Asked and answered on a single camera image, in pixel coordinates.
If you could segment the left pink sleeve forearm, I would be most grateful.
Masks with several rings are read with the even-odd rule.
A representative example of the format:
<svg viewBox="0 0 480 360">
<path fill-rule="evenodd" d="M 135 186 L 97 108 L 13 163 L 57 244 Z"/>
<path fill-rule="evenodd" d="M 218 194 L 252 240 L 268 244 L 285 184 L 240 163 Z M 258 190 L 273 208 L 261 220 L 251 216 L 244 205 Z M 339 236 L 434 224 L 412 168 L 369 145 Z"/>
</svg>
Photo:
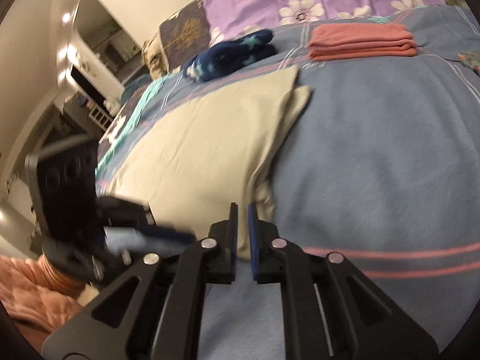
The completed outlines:
<svg viewBox="0 0 480 360">
<path fill-rule="evenodd" d="M 86 288 L 85 282 L 78 281 L 57 270 L 43 254 L 38 258 L 37 266 L 40 272 L 37 283 L 49 290 L 78 299 Z"/>
</svg>

